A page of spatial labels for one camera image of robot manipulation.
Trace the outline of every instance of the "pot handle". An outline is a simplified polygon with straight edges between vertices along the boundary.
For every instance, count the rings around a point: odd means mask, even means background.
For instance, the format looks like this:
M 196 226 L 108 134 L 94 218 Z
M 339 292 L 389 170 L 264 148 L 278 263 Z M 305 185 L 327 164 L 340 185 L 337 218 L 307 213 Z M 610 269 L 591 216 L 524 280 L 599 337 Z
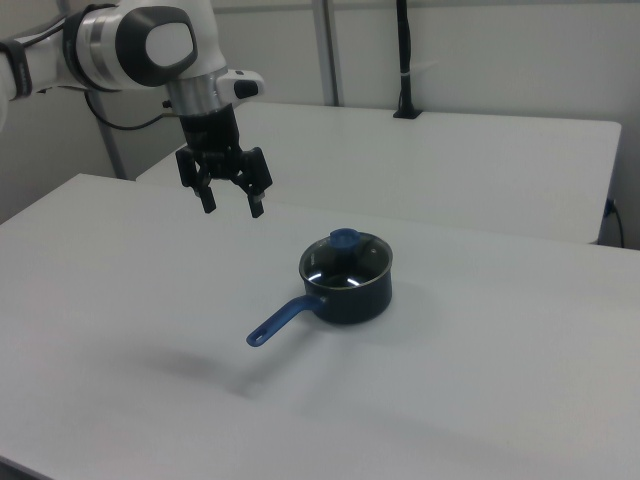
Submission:
M 256 328 L 247 337 L 247 343 L 252 347 L 264 345 L 267 340 L 297 314 L 305 310 L 317 310 L 323 304 L 324 300 L 314 295 L 303 295 L 302 297 L 294 298 Z

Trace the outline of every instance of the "table surface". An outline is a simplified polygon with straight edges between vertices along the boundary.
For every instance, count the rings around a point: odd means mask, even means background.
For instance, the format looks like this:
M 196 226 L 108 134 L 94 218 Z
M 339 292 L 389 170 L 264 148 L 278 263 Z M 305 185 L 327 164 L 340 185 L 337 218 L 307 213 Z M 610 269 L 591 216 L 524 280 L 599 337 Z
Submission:
M 247 103 L 270 201 L 577 243 L 598 238 L 618 147 L 613 122 Z M 182 188 L 174 155 L 138 178 Z M 242 195 L 225 182 L 214 193 Z
M 0 456 L 53 479 L 635 479 L 640 254 L 78 176 L 0 227 Z M 394 250 L 292 321 L 302 251 Z

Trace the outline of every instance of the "blue knob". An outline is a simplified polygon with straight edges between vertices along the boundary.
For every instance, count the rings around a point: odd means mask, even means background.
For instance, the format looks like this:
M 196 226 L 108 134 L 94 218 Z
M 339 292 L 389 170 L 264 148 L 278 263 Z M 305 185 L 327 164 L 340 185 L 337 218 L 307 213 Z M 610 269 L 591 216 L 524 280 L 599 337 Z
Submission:
M 341 252 L 351 252 L 360 243 L 360 232 L 353 228 L 340 228 L 329 235 L 329 245 Z

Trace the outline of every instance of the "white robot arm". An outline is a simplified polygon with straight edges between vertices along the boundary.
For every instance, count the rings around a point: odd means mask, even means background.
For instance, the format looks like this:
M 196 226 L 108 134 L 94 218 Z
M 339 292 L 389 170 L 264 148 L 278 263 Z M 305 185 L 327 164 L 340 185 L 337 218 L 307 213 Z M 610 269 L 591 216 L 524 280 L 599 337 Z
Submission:
M 180 176 L 207 213 L 211 179 L 226 179 L 262 214 L 272 184 L 260 149 L 243 152 L 233 106 L 264 91 L 255 72 L 230 70 L 209 0 L 121 0 L 90 5 L 19 38 L 0 41 L 0 129 L 8 102 L 65 86 L 114 92 L 165 85 L 187 147 Z

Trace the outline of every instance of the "cable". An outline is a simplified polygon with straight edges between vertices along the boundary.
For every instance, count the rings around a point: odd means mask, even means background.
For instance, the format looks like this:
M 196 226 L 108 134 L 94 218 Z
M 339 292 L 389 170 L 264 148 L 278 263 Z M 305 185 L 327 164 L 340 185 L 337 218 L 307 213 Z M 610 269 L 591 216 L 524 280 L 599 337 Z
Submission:
M 146 128 L 149 125 L 153 125 L 154 123 L 162 120 L 163 118 L 173 117 L 173 115 L 171 113 L 162 113 L 162 114 L 158 115 L 157 117 L 152 118 L 148 122 L 142 123 L 140 125 L 135 125 L 135 126 L 132 126 L 132 127 L 123 127 L 122 125 L 116 125 L 115 123 L 111 123 L 110 121 L 102 118 L 102 116 L 96 111 L 96 109 L 94 108 L 93 104 L 91 103 L 91 98 L 89 97 L 89 92 L 87 92 L 87 91 L 84 92 L 84 99 L 87 101 L 87 105 L 89 107 L 89 110 L 91 110 L 91 113 L 93 113 L 94 117 L 96 117 L 100 123 L 106 125 L 107 127 L 111 127 L 111 128 L 113 128 L 115 130 L 121 130 L 121 131 L 124 131 L 124 132 L 131 132 L 131 131 L 134 131 L 134 130 L 142 130 L 143 128 Z
M 620 248 L 624 248 L 624 230 L 622 230 L 622 218 L 620 218 L 620 212 L 616 208 L 615 203 L 611 207 L 611 213 L 616 214 L 618 220 L 618 230 L 620 231 Z
M 58 25 L 56 28 L 54 28 L 53 30 L 50 30 L 48 32 L 43 33 L 42 35 L 40 35 L 39 37 L 36 38 L 32 38 L 31 40 L 29 40 L 28 42 L 25 42 L 22 44 L 22 46 L 24 48 L 30 47 L 32 45 L 35 45 L 38 42 L 41 42 L 42 40 L 45 40 L 47 38 L 49 38 L 51 35 L 58 33 L 59 31 L 61 31 L 64 28 L 64 22 L 62 22 L 60 25 Z

